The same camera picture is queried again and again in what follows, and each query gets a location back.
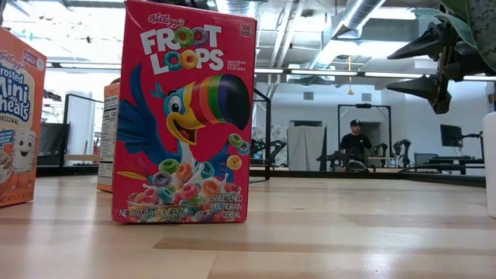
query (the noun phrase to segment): computer monitor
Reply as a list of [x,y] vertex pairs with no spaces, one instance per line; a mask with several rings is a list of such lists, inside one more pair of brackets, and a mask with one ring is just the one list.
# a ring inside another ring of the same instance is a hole
[[463,147],[461,136],[461,127],[441,125],[441,143],[443,146]]

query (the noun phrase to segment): froot loops logo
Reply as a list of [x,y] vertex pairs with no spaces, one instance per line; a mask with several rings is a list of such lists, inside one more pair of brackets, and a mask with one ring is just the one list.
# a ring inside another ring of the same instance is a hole
[[[152,29],[141,33],[140,38],[144,53],[150,56],[155,74],[181,69],[202,69],[205,64],[214,71],[220,71],[224,68],[224,61],[221,59],[224,53],[216,49],[217,36],[220,33],[222,33],[220,26],[204,25],[193,28],[181,26],[175,31],[172,28]],[[192,46],[196,48],[182,52],[177,51]]]

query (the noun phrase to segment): man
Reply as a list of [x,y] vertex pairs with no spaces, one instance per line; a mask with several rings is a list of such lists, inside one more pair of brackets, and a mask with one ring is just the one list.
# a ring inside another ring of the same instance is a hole
[[365,156],[365,148],[372,148],[370,140],[367,136],[360,133],[362,123],[360,120],[355,119],[350,122],[351,133],[347,134],[341,139],[339,149],[343,153],[359,154]]

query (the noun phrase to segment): green leaf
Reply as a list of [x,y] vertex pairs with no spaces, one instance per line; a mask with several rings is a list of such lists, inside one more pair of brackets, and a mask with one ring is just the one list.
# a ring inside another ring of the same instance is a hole
[[417,18],[423,18],[427,16],[433,16],[437,19],[441,19],[442,21],[449,22],[451,26],[456,30],[460,38],[462,38],[465,43],[469,44],[471,47],[475,47],[474,39],[472,38],[472,32],[470,31],[470,27],[468,24],[463,22],[463,20],[458,19],[455,16],[447,15],[438,9],[429,9],[429,8],[417,8],[414,9],[413,12]]
[[470,0],[468,19],[474,42],[484,62],[496,71],[496,2]]
[[467,1],[468,0],[441,0],[441,3],[453,11],[455,14],[467,20]]

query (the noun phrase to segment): black shirt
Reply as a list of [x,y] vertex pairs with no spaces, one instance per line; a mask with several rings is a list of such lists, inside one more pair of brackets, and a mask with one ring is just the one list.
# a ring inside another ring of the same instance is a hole
[[340,150],[346,150],[347,153],[358,153],[365,155],[365,149],[372,148],[369,138],[363,134],[358,134],[354,136],[349,133],[341,139],[341,144],[339,145]]

